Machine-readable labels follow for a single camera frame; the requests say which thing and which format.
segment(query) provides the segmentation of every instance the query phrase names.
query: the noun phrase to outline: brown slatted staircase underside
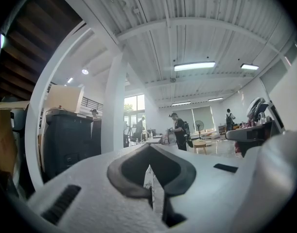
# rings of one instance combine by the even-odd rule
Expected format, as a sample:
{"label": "brown slatted staircase underside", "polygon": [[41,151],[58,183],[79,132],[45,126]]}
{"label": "brown slatted staircase underside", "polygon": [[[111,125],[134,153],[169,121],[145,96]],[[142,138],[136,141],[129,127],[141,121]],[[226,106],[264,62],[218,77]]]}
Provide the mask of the brown slatted staircase underside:
{"label": "brown slatted staircase underside", "polygon": [[27,0],[0,53],[0,99],[29,100],[43,68],[81,21],[64,0]]}

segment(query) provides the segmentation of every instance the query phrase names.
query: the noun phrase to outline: tree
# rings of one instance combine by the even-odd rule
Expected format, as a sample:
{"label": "tree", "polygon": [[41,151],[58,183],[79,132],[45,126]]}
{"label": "tree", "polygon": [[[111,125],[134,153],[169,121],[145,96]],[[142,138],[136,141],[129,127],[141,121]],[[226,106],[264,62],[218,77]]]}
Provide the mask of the tree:
{"label": "tree", "polygon": [[124,105],[124,111],[133,111],[133,105],[126,103]]}

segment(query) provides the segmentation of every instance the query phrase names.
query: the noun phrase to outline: round ceiling light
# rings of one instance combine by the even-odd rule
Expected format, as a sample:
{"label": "round ceiling light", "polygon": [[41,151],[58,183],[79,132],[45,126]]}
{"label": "round ceiling light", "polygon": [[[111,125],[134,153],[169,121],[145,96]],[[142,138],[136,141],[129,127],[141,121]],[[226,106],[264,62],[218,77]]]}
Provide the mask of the round ceiling light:
{"label": "round ceiling light", "polygon": [[82,69],[81,72],[86,75],[89,74],[88,70],[86,70],[86,69]]}

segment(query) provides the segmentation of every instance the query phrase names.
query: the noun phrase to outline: open cardboard box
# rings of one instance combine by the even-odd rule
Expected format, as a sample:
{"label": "open cardboard box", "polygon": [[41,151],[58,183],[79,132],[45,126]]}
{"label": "open cardboard box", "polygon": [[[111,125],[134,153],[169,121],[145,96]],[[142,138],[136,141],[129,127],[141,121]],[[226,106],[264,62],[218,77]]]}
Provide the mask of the open cardboard box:
{"label": "open cardboard box", "polygon": [[0,102],[0,171],[14,173],[17,146],[12,132],[11,110],[26,110],[29,101]]}

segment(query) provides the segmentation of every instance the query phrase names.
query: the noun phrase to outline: stool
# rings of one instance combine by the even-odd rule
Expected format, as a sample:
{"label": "stool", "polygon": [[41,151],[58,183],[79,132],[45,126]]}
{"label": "stool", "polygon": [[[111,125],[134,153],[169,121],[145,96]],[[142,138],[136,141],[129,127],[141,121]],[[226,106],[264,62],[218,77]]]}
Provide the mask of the stool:
{"label": "stool", "polygon": [[197,140],[193,141],[192,144],[193,144],[193,148],[194,148],[195,153],[196,153],[196,148],[203,148],[203,150],[205,151],[205,154],[207,155],[207,151],[206,151],[207,143],[206,143],[206,141],[197,139]]}

